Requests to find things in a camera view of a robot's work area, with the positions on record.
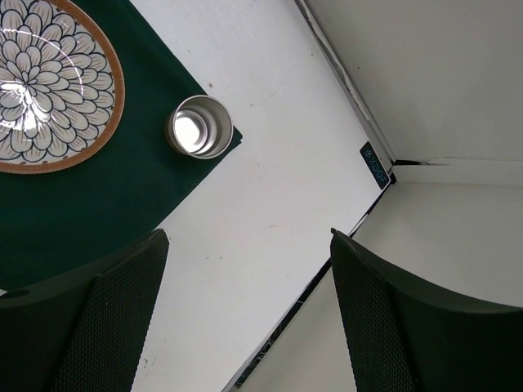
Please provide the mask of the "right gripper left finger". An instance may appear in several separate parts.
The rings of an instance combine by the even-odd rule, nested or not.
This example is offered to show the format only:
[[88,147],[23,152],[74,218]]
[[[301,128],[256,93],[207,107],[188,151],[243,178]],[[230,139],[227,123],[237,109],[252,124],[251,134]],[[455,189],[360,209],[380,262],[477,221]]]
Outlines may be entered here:
[[129,391],[169,249],[157,229],[1,296],[3,391]]

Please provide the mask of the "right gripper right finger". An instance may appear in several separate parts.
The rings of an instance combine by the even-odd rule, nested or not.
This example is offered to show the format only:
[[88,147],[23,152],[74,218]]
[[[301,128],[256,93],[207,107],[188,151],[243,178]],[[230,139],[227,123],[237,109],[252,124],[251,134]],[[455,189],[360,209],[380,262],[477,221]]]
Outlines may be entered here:
[[357,390],[521,390],[521,308],[438,286],[338,230],[330,261]]

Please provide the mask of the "dark green cloth napkin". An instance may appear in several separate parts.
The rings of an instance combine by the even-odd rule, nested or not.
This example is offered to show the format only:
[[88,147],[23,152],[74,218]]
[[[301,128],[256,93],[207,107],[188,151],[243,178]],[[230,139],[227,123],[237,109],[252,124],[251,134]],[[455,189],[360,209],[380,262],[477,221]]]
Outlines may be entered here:
[[92,158],[63,171],[1,176],[1,287],[14,291],[107,256],[154,230],[218,158],[175,152],[171,112],[202,93],[129,1],[81,1],[123,66],[123,117]]

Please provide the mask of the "metal cup with cork base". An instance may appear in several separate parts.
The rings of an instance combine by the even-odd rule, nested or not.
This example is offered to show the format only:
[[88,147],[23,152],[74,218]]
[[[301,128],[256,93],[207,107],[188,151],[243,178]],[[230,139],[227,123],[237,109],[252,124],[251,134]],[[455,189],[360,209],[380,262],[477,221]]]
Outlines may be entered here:
[[217,158],[229,148],[234,123],[229,110],[216,98],[190,96],[169,115],[164,133],[179,154],[199,160]]

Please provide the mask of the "floral patterned ceramic plate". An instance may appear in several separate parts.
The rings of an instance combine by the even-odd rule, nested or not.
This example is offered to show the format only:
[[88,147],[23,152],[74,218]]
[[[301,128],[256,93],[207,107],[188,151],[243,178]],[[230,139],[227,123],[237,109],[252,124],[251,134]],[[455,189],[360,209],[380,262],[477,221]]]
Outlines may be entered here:
[[116,51],[71,1],[1,3],[1,170],[57,172],[94,156],[123,115]]

